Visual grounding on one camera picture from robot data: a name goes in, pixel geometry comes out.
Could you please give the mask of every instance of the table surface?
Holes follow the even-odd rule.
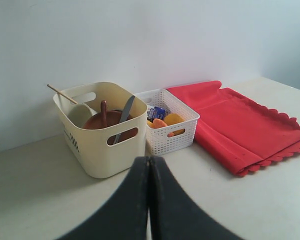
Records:
[[[297,117],[300,90],[258,78],[235,91]],[[247,240],[300,240],[300,155],[233,177],[197,144],[163,155],[191,198]],[[0,240],[55,239],[113,194],[127,170],[94,179],[59,135],[0,153]]]

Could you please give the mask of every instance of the folded fabric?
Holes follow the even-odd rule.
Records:
[[[208,81],[167,90],[200,114],[195,141],[231,173],[245,176],[300,153],[296,118]]]

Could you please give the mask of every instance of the blue package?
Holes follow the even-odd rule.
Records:
[[[166,110],[161,107],[157,106],[147,106],[147,120],[153,122],[154,119],[161,119],[163,120],[166,116]]]

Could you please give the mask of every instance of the plastic basket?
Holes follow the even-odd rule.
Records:
[[[165,89],[135,94],[145,104],[163,108],[167,113],[179,114],[184,122],[153,129],[146,126],[146,146],[151,155],[159,156],[190,146],[195,137],[199,114]],[[184,133],[168,137],[168,133],[184,129]]]
[[[95,93],[95,99],[85,102],[89,107],[100,112],[100,102],[106,100],[109,110],[123,109],[132,95],[127,90],[112,82],[97,82],[77,86],[62,91],[71,98],[88,93]],[[64,126],[66,143],[76,156],[85,172],[98,179],[108,178],[133,164],[136,157],[145,155],[147,105],[135,98],[130,111],[133,119],[104,129],[87,130],[75,126],[67,117],[75,106],[72,102],[54,95],[58,116]],[[115,145],[108,145],[111,136],[137,128],[137,134]]]

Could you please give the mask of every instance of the basket handle hole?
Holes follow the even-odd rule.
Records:
[[[168,134],[167,134],[167,137],[168,138],[172,138],[172,137],[175,137],[175,136],[178,136],[178,135],[182,135],[182,134],[184,134],[185,133],[185,129],[184,128],[182,128],[182,129],[179,129],[179,130],[175,130],[175,131],[173,131],[173,132],[169,132]]]
[[[83,104],[86,102],[90,102],[96,99],[96,93],[95,92],[88,92],[82,95],[74,96],[74,100],[76,100],[79,104]]]
[[[138,128],[134,127],[134,128],[131,128],[131,129],[127,130],[127,131],[119,132],[118,134],[121,134],[121,135],[120,135],[120,138],[119,138],[119,141],[118,141],[117,144],[119,144],[119,143],[121,143],[123,141],[126,141],[128,139],[131,139],[134,136],[136,136],[138,134]],[[106,143],[109,146],[116,145],[116,144],[114,144],[114,141],[116,139],[116,135],[113,135],[113,136],[109,137],[108,140],[106,141]]]
[[[149,104],[149,103],[152,102],[152,98],[151,98],[151,97],[144,98],[144,99],[142,99],[142,101],[143,101],[145,104]]]

